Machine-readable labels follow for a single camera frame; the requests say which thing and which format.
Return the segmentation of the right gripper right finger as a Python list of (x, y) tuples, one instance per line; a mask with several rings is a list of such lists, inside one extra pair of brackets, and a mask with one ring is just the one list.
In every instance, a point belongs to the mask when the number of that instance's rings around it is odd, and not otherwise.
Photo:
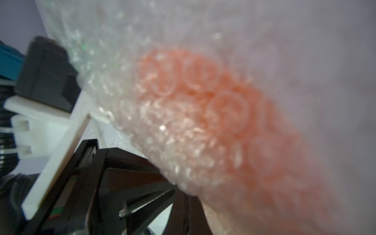
[(197, 197), (188, 197), (188, 235), (212, 235), (202, 203)]

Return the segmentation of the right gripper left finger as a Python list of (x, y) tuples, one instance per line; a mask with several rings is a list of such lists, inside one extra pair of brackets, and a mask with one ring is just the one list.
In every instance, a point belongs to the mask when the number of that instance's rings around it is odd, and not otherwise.
[(186, 235), (188, 233), (188, 198), (176, 191), (170, 216), (163, 235)]

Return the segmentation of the orange plate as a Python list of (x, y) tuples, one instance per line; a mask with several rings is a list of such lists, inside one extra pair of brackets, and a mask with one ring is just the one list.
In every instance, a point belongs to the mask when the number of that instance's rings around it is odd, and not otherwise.
[(316, 154), (241, 73), (185, 49), (153, 50), (135, 72), (135, 142), (214, 233), (342, 234)]

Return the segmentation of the clear bubble wrap sheet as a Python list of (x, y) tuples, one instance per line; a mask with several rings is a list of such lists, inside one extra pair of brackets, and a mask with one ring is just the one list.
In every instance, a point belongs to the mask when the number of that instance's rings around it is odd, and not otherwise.
[(341, 235), (375, 234), (375, 1), (39, 6), (48, 33), (78, 71), (80, 86), (146, 158), (134, 138), (138, 59), (157, 49), (201, 53), (241, 73), (302, 135), (333, 190)]

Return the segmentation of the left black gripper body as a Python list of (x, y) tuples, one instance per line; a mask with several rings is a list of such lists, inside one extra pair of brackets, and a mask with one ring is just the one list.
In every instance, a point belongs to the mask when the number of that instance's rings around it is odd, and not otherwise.
[(147, 159), (86, 140), (23, 235), (147, 235), (176, 188)]

